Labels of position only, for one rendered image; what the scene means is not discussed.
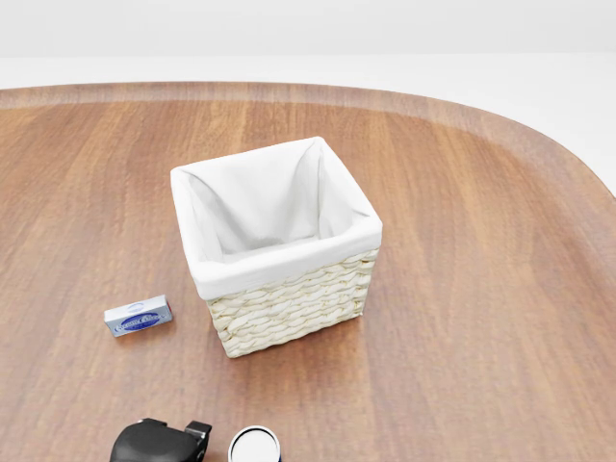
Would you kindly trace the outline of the left silver and black robot hand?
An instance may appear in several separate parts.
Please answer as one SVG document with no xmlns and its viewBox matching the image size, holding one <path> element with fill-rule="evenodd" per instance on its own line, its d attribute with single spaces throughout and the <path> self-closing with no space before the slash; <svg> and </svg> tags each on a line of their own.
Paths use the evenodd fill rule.
<svg viewBox="0 0 616 462">
<path fill-rule="evenodd" d="M 191 421 L 183 431 L 146 418 L 117 436 L 110 462 L 202 462 L 212 427 Z"/>
</svg>

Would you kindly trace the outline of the tin with white lid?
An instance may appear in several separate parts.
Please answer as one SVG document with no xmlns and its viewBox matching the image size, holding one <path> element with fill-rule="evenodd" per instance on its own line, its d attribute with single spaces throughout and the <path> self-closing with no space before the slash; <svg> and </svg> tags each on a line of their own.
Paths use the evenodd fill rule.
<svg viewBox="0 0 616 462">
<path fill-rule="evenodd" d="M 227 456 L 228 462 L 282 462 L 278 438 L 260 425 L 240 430 L 232 439 Z"/>
</svg>

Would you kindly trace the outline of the woven basket with white liner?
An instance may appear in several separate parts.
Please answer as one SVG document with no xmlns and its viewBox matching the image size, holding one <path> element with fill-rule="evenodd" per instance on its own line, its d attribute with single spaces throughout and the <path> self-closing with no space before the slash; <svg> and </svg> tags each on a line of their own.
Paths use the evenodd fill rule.
<svg viewBox="0 0 616 462">
<path fill-rule="evenodd" d="M 383 226 L 324 139 L 176 167 L 170 185 L 190 274 L 229 357 L 363 313 Z"/>
</svg>

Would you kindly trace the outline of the small blue and white box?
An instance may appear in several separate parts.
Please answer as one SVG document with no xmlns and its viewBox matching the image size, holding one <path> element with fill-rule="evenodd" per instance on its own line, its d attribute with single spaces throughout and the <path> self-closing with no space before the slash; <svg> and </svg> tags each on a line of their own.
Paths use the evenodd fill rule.
<svg viewBox="0 0 616 462">
<path fill-rule="evenodd" d="M 158 295 L 104 312 L 104 322 L 116 338 L 172 320 L 173 315 L 165 295 Z"/>
</svg>

